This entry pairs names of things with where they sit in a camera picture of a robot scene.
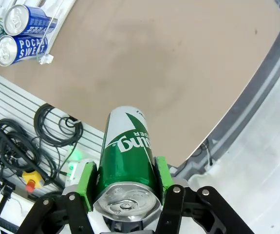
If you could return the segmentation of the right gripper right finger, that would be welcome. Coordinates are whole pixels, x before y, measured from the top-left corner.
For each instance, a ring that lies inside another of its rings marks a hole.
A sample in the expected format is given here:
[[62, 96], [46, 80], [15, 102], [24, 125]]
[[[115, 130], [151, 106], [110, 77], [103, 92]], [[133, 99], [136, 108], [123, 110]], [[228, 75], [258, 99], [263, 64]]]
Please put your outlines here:
[[220, 193], [211, 186], [193, 191], [175, 184], [166, 159], [155, 159], [155, 176], [163, 204], [156, 234], [178, 234], [183, 217], [192, 218], [206, 234], [250, 234], [252, 230]]

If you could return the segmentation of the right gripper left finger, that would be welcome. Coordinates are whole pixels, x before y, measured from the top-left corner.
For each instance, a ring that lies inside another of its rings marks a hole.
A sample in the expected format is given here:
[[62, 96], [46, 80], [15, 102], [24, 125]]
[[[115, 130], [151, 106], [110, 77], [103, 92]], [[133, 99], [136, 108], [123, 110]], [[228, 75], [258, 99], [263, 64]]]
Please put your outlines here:
[[93, 211], [97, 166], [86, 163], [77, 185], [63, 194], [40, 197], [18, 229], [19, 234], [59, 234], [69, 225], [72, 234], [92, 234], [88, 213]]

